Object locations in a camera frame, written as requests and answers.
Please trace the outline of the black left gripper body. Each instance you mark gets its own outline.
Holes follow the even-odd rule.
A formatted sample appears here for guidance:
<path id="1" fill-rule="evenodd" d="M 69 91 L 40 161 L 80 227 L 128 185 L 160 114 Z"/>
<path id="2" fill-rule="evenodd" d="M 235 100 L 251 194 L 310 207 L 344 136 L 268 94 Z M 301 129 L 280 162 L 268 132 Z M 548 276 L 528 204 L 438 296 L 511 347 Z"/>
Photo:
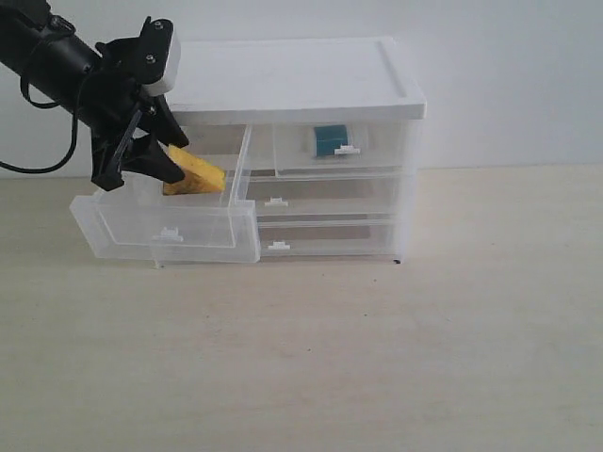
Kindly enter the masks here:
<path id="1" fill-rule="evenodd" d="M 155 137 L 134 137 L 144 108 L 150 104 L 129 67 L 139 43 L 140 38 L 98 42 L 95 48 L 100 61 L 84 81 L 81 115 L 90 128 L 90 179 L 104 191 L 122 187 L 125 170 L 150 173 Z"/>

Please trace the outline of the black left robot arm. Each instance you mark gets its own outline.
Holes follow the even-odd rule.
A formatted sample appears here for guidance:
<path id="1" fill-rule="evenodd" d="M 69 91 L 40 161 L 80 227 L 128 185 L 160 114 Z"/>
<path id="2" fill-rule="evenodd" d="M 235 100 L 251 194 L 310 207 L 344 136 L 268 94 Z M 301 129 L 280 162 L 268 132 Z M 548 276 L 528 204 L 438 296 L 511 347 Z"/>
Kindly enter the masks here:
<path id="1" fill-rule="evenodd" d="M 175 86 L 181 45 L 168 19 L 145 20 L 138 36 L 89 47 L 75 27 L 45 1 L 1 4 L 1 62 L 20 78 L 23 98 L 38 109 L 61 107 L 72 116 L 65 156 L 46 168 L 2 169 L 47 174 L 73 157 L 78 127 L 90 129 L 92 182 L 104 191 L 124 184 L 124 172 L 167 184 L 185 173 L 165 152 L 189 140 L 166 95 Z"/>

